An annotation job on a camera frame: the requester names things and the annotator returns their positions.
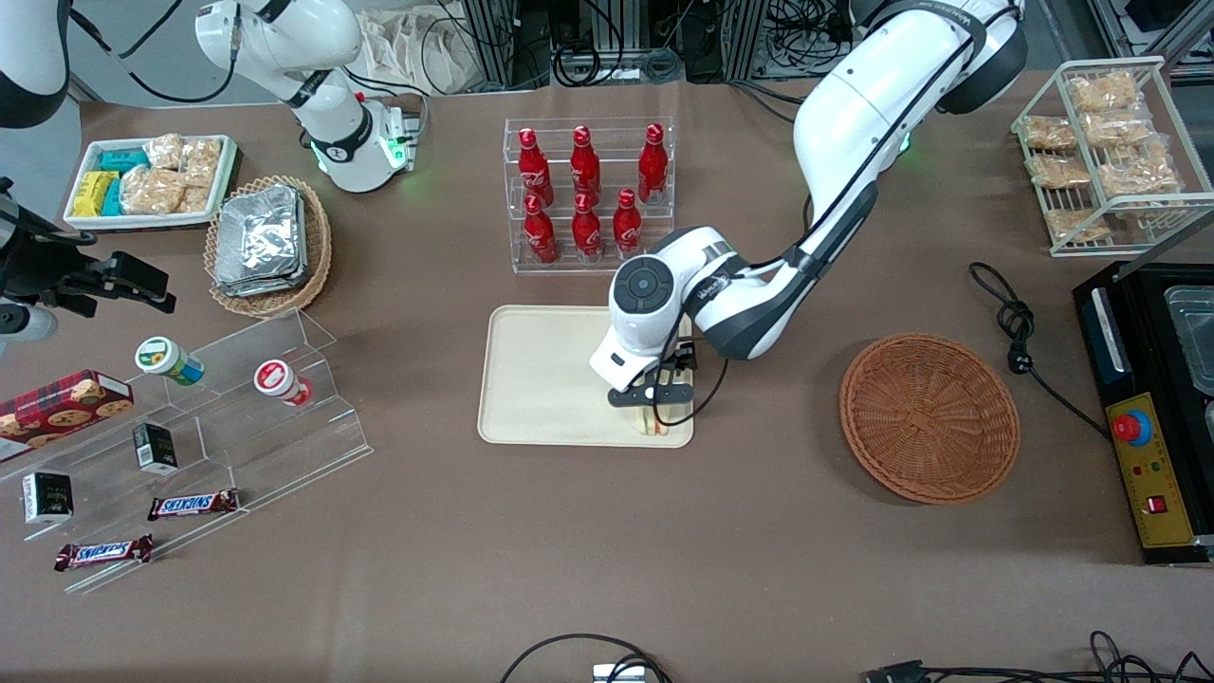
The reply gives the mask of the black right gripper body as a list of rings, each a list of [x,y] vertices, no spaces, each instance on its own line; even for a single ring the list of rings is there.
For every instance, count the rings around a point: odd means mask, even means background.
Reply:
[[[117,298],[104,285],[102,272],[80,249],[93,246],[97,237],[87,230],[58,230],[52,222],[27,211],[11,195],[13,182],[1,182],[2,297],[22,304],[58,306],[59,281],[92,281],[93,298]]]

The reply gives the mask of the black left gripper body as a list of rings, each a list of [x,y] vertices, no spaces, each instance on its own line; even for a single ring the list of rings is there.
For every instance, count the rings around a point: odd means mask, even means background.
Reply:
[[[615,408],[690,406],[694,400],[694,368],[685,362],[664,362],[632,380],[628,389],[608,389],[607,402]]]

